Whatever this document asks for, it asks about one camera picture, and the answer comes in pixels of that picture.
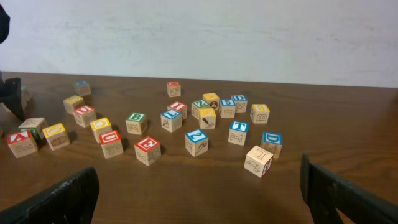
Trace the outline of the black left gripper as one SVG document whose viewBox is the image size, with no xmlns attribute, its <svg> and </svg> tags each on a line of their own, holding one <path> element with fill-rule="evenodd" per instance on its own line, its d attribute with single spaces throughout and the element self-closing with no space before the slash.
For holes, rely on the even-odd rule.
<svg viewBox="0 0 398 224">
<path fill-rule="evenodd" d="M 0 43 L 3 43 L 9 35 L 10 21 L 9 14 L 0 5 Z M 4 103 L 19 120 L 25 121 L 20 78 L 9 78 L 3 81 L 1 84 L 1 103 Z"/>
</svg>

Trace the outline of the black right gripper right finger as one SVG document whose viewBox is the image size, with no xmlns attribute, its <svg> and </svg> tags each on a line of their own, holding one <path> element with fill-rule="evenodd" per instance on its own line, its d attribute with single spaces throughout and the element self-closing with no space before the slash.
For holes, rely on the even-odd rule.
<svg viewBox="0 0 398 224">
<path fill-rule="evenodd" d="M 311 163 L 306 152 L 300 165 L 300 189 L 314 223 L 342 223 L 343 213 L 355 223 L 397 223 L 397 205 Z"/>
</svg>

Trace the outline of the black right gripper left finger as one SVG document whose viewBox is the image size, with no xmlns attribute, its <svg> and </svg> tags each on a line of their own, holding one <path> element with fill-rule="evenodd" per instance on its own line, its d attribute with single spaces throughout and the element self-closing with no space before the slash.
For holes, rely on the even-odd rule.
<svg viewBox="0 0 398 224">
<path fill-rule="evenodd" d="M 88 167 L 1 211 L 1 223 L 91 223 L 99 191 Z"/>
</svg>

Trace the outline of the yellow O block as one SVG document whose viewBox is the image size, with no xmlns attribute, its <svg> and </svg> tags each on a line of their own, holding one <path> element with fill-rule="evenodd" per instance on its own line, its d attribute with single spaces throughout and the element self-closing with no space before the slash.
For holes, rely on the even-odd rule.
<svg viewBox="0 0 398 224">
<path fill-rule="evenodd" d="M 63 100 L 65 110 L 68 114 L 73 114 L 74 110 L 85 104 L 83 97 L 73 95 Z"/>
</svg>

